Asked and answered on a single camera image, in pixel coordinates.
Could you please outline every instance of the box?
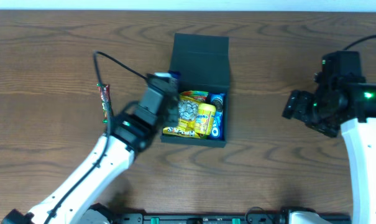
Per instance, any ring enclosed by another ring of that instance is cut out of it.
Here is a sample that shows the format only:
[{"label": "box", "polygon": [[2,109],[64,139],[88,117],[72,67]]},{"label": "box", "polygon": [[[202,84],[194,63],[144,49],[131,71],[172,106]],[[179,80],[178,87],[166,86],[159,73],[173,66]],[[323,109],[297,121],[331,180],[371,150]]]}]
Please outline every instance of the box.
[{"label": "box", "polygon": [[162,142],[209,147],[225,147],[230,88],[229,38],[207,35],[175,34],[170,70],[181,73],[179,92],[188,90],[225,93],[223,139],[193,139],[162,134]]}]

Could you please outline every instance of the red candy wrapper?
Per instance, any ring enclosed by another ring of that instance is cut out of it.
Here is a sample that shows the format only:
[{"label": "red candy wrapper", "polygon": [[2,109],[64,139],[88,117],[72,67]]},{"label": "red candy wrapper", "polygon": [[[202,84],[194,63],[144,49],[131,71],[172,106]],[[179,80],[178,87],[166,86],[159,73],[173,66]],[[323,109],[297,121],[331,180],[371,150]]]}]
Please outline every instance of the red candy wrapper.
[{"label": "red candy wrapper", "polygon": [[[104,92],[101,91],[101,85],[100,84],[97,84],[96,86],[97,86],[99,92],[101,93],[102,110],[103,110],[103,116],[104,116],[104,119],[102,120],[102,122],[104,124],[106,124],[108,122],[108,116],[109,115],[113,116],[112,104],[111,104],[111,95],[109,94],[110,85],[109,84],[104,84],[102,86]],[[105,102],[109,103],[108,110],[106,109]]]}]

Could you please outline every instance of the cable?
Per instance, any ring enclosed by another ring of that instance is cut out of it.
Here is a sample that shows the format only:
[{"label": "cable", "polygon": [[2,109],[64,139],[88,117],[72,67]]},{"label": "cable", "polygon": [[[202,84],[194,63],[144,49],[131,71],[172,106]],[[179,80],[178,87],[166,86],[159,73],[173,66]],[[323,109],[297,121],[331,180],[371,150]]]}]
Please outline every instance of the cable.
[{"label": "cable", "polygon": [[252,222],[251,222],[247,217],[250,215],[250,212],[253,211],[253,210],[255,210],[255,209],[262,211],[262,213],[265,214],[265,215],[270,219],[270,221],[271,221],[273,224],[275,224],[275,220],[272,219],[272,218],[270,218],[270,216],[266,213],[266,211],[265,211],[263,208],[258,207],[258,206],[251,207],[251,208],[249,208],[249,209],[246,211],[246,213],[245,213],[245,215],[244,215],[244,221],[246,221],[248,224],[252,224]]},{"label": "cable", "polygon": [[361,39],[359,39],[359,40],[357,40],[357,41],[355,41],[355,42],[349,44],[349,45],[346,46],[343,50],[348,50],[348,49],[350,49],[351,47],[353,47],[353,46],[355,46],[355,45],[357,45],[357,44],[359,44],[359,43],[361,43],[361,42],[363,42],[363,41],[370,40],[370,39],[376,39],[376,34],[375,34],[375,35],[370,35],[370,36],[368,36],[368,37],[363,37],[363,38],[361,38]]},{"label": "cable", "polygon": [[[144,77],[143,75],[139,74],[138,72],[134,71],[133,69],[125,66],[123,63],[119,62],[118,60],[114,59],[113,57],[103,53],[103,52],[99,52],[99,51],[94,51],[93,53],[93,59],[94,59],[94,67],[95,67],[95,72],[96,72],[96,78],[98,79],[98,83],[101,87],[101,94],[105,96],[104,94],[104,85],[103,85],[103,82],[102,82],[102,79],[101,79],[101,74],[99,72],[99,67],[98,67],[98,61],[97,61],[97,55],[100,54],[100,55],[103,55],[105,57],[107,57],[108,59],[112,60],[113,62],[116,62],[118,65],[122,66],[123,68],[127,69],[128,71],[138,75],[139,77],[143,78],[146,80],[146,77]],[[106,111],[110,111],[110,105],[109,105],[109,101],[106,101],[104,100],[105,102],[105,107],[106,107]],[[87,171],[86,174],[84,174],[84,176],[82,176],[80,178],[80,180],[78,180],[78,182],[76,182],[69,190],[68,192],[66,192],[66,194],[59,200],[59,202],[54,206],[54,208],[51,210],[51,212],[48,214],[48,217],[45,219],[44,221],[44,224],[48,224],[51,220],[51,218],[53,218],[56,214],[57,214],[57,210],[58,208],[61,207],[61,204],[66,200],[66,198],[72,193],[72,191],[74,191],[76,189],[77,186],[79,186],[79,184],[82,183],[82,181],[84,181],[84,179],[86,179],[86,177],[97,167],[100,165],[103,157],[105,156],[106,154],[106,151],[108,150],[108,147],[109,147],[109,137],[111,135],[111,117],[110,115],[108,114],[107,116],[107,119],[108,119],[108,123],[106,125],[106,143],[105,143],[105,146],[104,146],[104,149],[102,151],[102,154],[100,155],[99,159],[93,164],[93,166]]]}]

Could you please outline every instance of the oreo package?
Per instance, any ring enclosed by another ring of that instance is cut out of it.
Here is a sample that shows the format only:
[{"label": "oreo package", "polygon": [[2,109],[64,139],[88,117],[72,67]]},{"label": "oreo package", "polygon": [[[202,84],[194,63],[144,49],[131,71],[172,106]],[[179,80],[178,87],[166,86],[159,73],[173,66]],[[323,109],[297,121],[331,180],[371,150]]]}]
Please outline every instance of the oreo package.
[{"label": "oreo package", "polygon": [[215,106],[216,112],[214,117],[213,128],[208,139],[222,140],[222,111],[224,110],[224,93],[210,94],[210,103]]}]

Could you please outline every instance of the green light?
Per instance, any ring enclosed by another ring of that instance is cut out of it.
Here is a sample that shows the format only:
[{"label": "green light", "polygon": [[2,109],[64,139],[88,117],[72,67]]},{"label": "green light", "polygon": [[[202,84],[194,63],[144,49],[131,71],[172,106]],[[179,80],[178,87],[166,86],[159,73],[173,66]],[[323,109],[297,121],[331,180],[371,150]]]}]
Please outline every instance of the green light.
[{"label": "green light", "polygon": [[370,99],[373,96],[374,96],[373,93],[369,93],[369,92],[364,93],[364,97],[366,97],[367,99]]}]

